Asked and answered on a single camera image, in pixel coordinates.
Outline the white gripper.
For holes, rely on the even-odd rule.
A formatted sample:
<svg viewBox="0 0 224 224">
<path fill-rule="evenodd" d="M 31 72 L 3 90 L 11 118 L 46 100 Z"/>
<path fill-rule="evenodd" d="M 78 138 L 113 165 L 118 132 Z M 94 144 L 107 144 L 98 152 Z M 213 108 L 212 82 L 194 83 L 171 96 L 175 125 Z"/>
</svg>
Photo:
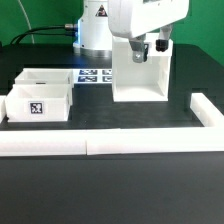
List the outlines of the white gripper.
<svg viewBox="0 0 224 224">
<path fill-rule="evenodd" d="M 108 26 L 113 36 L 130 39 L 133 61 L 143 63 L 149 48 L 145 33 L 160 28 L 156 50 L 165 52 L 172 32 L 169 24 L 185 18 L 188 8 L 189 0 L 108 0 Z"/>
</svg>

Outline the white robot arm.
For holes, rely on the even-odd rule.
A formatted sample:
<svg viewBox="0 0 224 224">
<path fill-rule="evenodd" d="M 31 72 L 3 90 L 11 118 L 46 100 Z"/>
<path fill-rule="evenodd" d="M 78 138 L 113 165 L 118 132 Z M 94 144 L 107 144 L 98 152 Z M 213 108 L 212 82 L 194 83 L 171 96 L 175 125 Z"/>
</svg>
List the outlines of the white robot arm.
<svg viewBox="0 0 224 224">
<path fill-rule="evenodd" d="M 110 57 L 112 37 L 129 41 L 135 63 L 147 60 L 146 34 L 159 31 L 156 50 L 168 49 L 173 23 L 187 16 L 190 0 L 83 0 L 75 53 Z"/>
</svg>

